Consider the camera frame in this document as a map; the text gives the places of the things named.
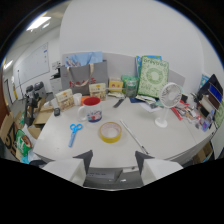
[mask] fan grille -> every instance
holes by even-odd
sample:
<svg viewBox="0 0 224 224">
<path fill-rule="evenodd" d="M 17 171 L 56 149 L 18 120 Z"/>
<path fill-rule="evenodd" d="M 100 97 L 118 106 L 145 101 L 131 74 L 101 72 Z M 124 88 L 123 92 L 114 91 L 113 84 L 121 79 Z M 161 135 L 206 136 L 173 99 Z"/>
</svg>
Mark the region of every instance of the fan grille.
<svg viewBox="0 0 224 224">
<path fill-rule="evenodd" d="M 171 108 L 180 102 L 181 97 L 180 87 L 175 83 L 168 83 L 162 88 L 159 99 L 165 107 Z"/>
</svg>

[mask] desk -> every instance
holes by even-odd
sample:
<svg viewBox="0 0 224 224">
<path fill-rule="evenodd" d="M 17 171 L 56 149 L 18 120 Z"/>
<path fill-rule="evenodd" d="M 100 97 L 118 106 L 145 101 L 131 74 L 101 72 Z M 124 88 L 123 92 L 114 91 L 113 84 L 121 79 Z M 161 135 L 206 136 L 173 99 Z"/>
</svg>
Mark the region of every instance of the desk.
<svg viewBox="0 0 224 224">
<path fill-rule="evenodd" d="M 68 147 L 71 136 L 70 125 L 80 123 L 77 120 L 79 106 L 61 112 L 58 117 L 52 113 L 35 144 L 34 153 L 49 162 L 68 159 L 92 149 L 93 158 L 90 164 L 92 168 L 137 166 L 135 151 L 142 151 L 120 123 L 119 120 L 123 119 L 151 156 L 183 164 L 186 159 L 193 156 L 192 153 L 196 154 L 203 147 L 201 145 L 209 141 L 215 130 L 214 125 L 207 132 L 196 129 L 187 120 L 179 121 L 171 110 L 167 116 L 167 128 L 159 128 L 154 121 L 163 110 L 149 113 L 138 103 L 131 103 L 129 98 L 126 98 L 118 108 L 113 108 L 117 101 L 117 98 L 107 96 L 106 101 L 101 102 L 102 120 L 96 123 L 82 122 L 83 129 L 76 133 L 72 148 Z M 109 121 L 116 122 L 122 127 L 120 140 L 111 144 L 99 137 L 100 126 Z"/>
</svg>

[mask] yellow tape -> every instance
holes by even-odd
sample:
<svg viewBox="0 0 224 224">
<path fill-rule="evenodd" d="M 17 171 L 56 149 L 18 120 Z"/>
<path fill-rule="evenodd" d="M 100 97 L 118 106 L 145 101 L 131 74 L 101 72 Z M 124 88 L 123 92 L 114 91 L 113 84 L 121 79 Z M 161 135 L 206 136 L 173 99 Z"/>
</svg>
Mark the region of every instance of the yellow tape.
<svg viewBox="0 0 224 224">
<path fill-rule="evenodd" d="M 107 143 L 117 142 L 121 137 L 122 128 L 115 122 L 107 122 L 100 127 L 100 137 Z"/>
</svg>

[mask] electric fan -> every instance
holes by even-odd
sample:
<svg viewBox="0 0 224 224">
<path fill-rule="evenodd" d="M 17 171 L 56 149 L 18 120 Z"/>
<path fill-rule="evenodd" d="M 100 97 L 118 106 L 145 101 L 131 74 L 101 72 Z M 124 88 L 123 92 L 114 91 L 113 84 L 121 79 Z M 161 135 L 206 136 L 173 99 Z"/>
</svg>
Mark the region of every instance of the electric fan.
<svg viewBox="0 0 224 224">
<path fill-rule="evenodd" d="M 167 126 L 166 116 L 170 108 L 175 107 L 181 100 L 181 88 L 173 82 L 167 83 L 159 93 L 160 102 L 164 106 L 164 112 L 161 117 L 155 119 L 156 125 L 161 128 Z"/>
</svg>

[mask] scissors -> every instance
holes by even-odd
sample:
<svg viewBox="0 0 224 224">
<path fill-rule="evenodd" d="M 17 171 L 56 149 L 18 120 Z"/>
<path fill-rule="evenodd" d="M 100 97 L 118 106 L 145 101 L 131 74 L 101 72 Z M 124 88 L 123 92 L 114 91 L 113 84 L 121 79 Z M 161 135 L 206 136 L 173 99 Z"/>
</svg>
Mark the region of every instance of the scissors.
<svg viewBox="0 0 224 224">
<path fill-rule="evenodd" d="M 70 138 L 68 147 L 72 147 L 73 141 L 75 139 L 75 134 L 78 130 L 82 129 L 82 124 L 77 124 L 77 125 L 71 124 L 70 129 L 72 130 L 72 134 L 71 134 L 71 138 Z"/>
</svg>

